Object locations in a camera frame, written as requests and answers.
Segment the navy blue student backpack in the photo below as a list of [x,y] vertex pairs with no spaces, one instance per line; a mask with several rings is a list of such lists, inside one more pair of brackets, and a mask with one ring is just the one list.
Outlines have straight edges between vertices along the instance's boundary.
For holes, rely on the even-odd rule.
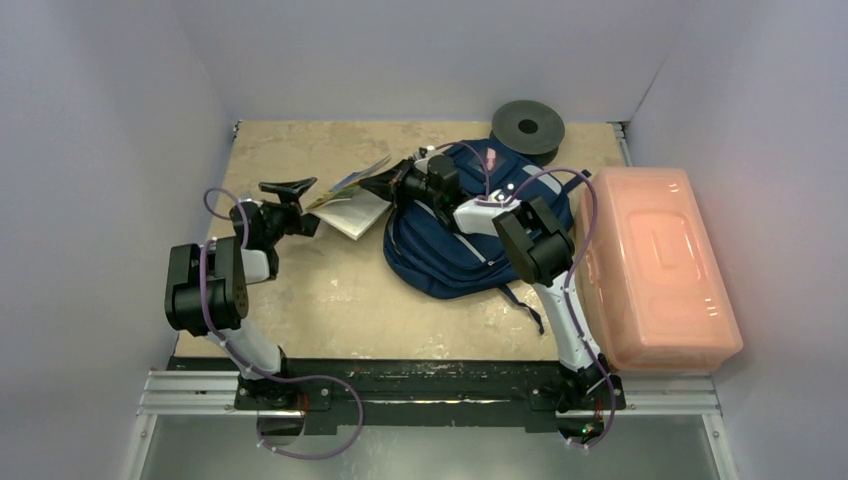
[[[485,168],[488,148],[497,152],[493,170]],[[415,166],[424,171],[426,162],[436,155]],[[579,178],[562,183],[497,140],[455,142],[441,155],[452,158],[459,171],[464,202],[490,194],[494,203],[516,206],[538,196],[565,228],[572,226],[568,195],[580,184]],[[391,203],[383,250],[387,264],[403,281],[436,299],[498,290],[513,304],[519,302],[509,287],[519,276],[496,236],[463,233],[452,216],[437,215],[418,201],[401,206],[400,189],[397,201]]]

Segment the pink eraser stick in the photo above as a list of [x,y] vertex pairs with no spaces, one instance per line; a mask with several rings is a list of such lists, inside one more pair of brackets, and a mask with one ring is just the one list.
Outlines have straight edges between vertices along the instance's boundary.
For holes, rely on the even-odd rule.
[[488,148],[486,150],[486,156],[485,156],[485,168],[487,170],[493,170],[495,168],[496,162],[497,162],[497,152],[492,148]]

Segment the animal farm book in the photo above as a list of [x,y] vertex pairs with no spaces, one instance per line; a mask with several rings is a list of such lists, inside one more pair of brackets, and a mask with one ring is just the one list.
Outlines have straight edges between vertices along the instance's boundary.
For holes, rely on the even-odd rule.
[[369,167],[355,171],[306,207],[319,218],[352,240],[358,240],[390,208],[391,203],[362,189],[358,183],[384,168],[390,155]]

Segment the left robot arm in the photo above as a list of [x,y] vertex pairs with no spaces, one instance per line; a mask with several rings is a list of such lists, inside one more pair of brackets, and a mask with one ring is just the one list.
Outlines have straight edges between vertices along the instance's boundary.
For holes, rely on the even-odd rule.
[[283,237],[316,233],[319,218],[300,203],[316,181],[260,183],[273,201],[239,199],[220,189],[233,202],[226,216],[233,235],[175,246],[169,256],[164,312],[170,326],[217,345],[238,367],[246,390],[259,389],[275,409],[295,402],[298,382],[282,349],[249,320],[248,288],[277,279],[276,245]]

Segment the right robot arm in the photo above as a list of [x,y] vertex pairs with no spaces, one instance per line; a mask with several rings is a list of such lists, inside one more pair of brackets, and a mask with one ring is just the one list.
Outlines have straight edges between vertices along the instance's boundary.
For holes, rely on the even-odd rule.
[[532,317],[553,330],[564,399],[584,407],[612,383],[576,294],[585,253],[569,235],[571,188],[552,171],[497,151],[480,166],[436,155],[425,168],[405,159],[359,185],[393,206],[384,255],[401,279],[437,299],[509,295],[521,280],[545,310]]

